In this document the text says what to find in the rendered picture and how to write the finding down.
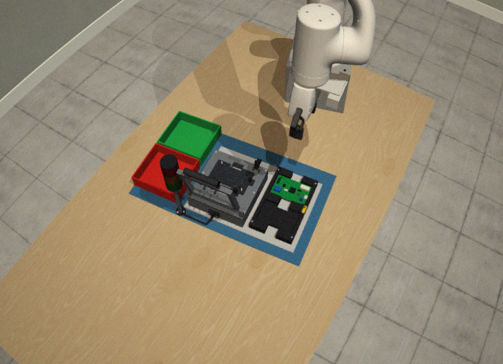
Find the red bin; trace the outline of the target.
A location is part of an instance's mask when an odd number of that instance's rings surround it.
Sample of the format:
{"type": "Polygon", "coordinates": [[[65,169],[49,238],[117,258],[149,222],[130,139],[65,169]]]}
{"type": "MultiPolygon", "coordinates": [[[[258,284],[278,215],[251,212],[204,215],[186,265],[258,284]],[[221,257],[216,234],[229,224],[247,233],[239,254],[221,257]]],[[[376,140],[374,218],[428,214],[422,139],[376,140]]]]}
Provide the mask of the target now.
{"type": "Polygon", "coordinates": [[[166,188],[160,167],[160,159],[167,154],[176,156],[180,170],[184,170],[184,168],[195,172],[200,170],[198,159],[155,143],[133,174],[132,180],[135,186],[176,203],[173,192],[166,188]]]}

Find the green circuit board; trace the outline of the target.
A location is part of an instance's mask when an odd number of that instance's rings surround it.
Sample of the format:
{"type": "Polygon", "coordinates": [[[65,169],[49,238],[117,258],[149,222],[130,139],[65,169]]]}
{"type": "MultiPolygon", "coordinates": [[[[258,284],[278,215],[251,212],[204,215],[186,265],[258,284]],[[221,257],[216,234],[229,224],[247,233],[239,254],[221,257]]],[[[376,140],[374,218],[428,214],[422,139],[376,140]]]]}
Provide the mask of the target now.
{"type": "Polygon", "coordinates": [[[311,189],[312,187],[308,185],[278,175],[270,192],[281,196],[283,199],[305,205],[311,189]]]}

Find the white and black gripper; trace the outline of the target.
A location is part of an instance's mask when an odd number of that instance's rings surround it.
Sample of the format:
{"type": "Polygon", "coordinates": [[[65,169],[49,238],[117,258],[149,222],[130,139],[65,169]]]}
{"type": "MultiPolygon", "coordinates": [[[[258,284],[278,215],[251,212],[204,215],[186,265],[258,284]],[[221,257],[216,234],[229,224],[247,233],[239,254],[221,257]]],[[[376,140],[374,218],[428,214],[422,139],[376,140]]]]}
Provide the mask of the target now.
{"type": "Polygon", "coordinates": [[[287,113],[288,116],[293,116],[289,136],[302,140],[304,131],[303,125],[305,121],[309,119],[311,113],[315,113],[321,90],[316,89],[314,86],[300,84],[295,79],[294,81],[287,113]],[[299,120],[302,120],[301,125],[298,125],[299,120]]]}

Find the green open tray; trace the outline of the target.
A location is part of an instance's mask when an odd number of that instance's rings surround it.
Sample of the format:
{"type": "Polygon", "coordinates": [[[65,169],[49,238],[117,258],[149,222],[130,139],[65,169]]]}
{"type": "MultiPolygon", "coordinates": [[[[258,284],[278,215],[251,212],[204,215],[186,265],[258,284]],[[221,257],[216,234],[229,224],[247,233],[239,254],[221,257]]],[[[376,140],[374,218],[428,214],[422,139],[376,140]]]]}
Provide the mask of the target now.
{"type": "Polygon", "coordinates": [[[221,125],[178,111],[157,144],[194,157],[202,166],[221,135],[221,125]]]}

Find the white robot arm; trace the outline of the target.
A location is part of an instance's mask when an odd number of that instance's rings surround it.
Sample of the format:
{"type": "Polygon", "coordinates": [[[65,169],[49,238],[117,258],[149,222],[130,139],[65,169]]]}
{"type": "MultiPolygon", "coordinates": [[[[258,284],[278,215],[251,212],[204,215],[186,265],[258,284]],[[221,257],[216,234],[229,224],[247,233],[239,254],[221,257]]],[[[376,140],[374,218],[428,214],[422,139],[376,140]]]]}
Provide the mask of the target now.
{"type": "Polygon", "coordinates": [[[292,77],[328,92],[326,106],[336,109],[350,75],[331,73],[342,64],[364,65],[372,54],[376,16],[371,0],[348,0],[350,27],[343,26],[346,0],[307,0],[297,12],[292,77]]]}

